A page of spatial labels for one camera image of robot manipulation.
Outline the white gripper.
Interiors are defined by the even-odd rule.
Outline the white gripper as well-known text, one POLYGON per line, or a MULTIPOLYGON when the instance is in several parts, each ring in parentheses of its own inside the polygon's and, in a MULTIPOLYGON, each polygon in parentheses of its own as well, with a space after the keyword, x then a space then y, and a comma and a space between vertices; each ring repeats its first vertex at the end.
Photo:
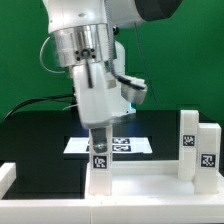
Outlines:
POLYGON ((102 63, 91 63, 89 68, 74 66, 72 75, 81 124, 85 129, 92 129, 93 151, 105 153, 106 129, 101 127, 108 126, 112 118, 105 67, 102 63))

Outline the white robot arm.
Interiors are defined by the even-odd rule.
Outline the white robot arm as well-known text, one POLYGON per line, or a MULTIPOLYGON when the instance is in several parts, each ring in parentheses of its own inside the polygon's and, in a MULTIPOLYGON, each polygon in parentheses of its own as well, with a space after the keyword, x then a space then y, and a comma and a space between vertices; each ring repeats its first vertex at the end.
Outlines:
POLYGON ((96 153, 112 143, 109 79, 121 83, 122 96, 142 103, 145 81, 121 75, 114 66, 114 27, 128 27, 171 17, 183 0, 42 0, 60 66, 70 70, 82 126, 90 131, 96 153))

